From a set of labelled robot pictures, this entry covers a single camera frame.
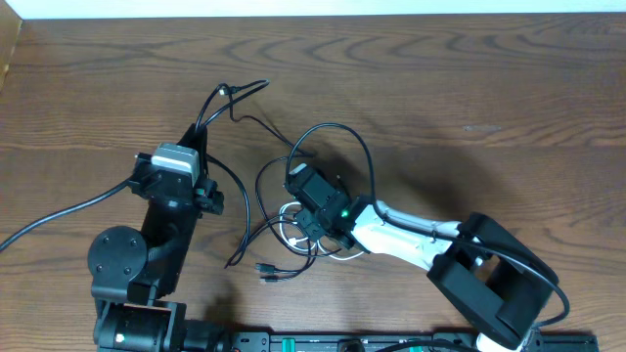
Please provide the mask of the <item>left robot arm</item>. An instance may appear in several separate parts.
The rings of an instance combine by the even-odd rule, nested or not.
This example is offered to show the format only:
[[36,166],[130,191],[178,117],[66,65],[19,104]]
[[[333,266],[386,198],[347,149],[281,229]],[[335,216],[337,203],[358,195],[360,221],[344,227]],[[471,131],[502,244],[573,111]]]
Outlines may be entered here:
[[125,185],[148,203],[141,228],[108,228],[88,251],[98,350],[183,349],[186,307],[163,298],[177,287],[198,220],[224,209],[206,147],[206,129],[191,125],[178,143],[137,155]]

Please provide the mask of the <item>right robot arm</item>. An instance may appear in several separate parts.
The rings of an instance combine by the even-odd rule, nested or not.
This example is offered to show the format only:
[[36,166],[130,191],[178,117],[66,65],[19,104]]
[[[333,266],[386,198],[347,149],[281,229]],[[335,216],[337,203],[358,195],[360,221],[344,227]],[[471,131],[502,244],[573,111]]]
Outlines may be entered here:
[[492,218],[428,220],[367,196],[351,198],[316,168],[300,164],[287,176],[299,202],[296,223],[314,242],[399,258],[428,279],[479,332],[480,351],[519,351],[537,328],[556,273]]

